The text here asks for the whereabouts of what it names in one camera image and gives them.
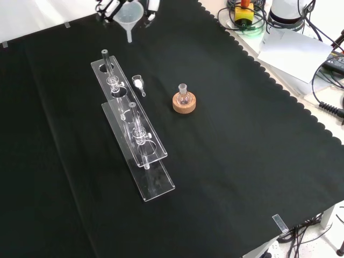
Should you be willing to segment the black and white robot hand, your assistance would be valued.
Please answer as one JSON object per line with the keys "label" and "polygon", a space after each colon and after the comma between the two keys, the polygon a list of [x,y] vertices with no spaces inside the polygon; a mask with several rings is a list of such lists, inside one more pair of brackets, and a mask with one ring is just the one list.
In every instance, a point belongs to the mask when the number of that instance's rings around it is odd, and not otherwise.
{"label": "black and white robot hand", "polygon": [[118,0],[118,1],[96,1],[97,4],[95,6],[95,11],[98,13],[99,18],[101,21],[105,22],[112,22],[114,16],[119,11],[124,11],[124,6],[129,5],[131,3],[139,3],[143,9],[143,20],[146,26],[149,26],[155,19],[156,13],[160,7],[159,0],[150,0],[150,1],[126,1],[126,0]]}

